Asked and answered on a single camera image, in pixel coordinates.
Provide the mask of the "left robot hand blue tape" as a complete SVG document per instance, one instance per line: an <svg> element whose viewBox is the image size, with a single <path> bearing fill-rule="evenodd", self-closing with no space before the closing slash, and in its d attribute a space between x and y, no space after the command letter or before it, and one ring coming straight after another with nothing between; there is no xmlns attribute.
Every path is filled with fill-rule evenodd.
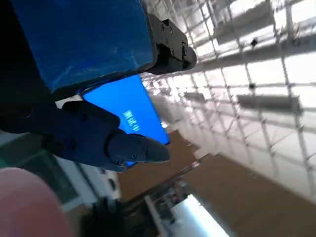
<svg viewBox="0 0 316 237"><path fill-rule="evenodd" d="M197 56L170 20L142 0L3 0L0 3L0 128L43 136L54 155L116 172L129 162L166 162L167 142L143 135L128 110L69 101L106 84L114 107L151 107L132 78L192 69ZM57 101L65 100L61 108Z"/></svg>

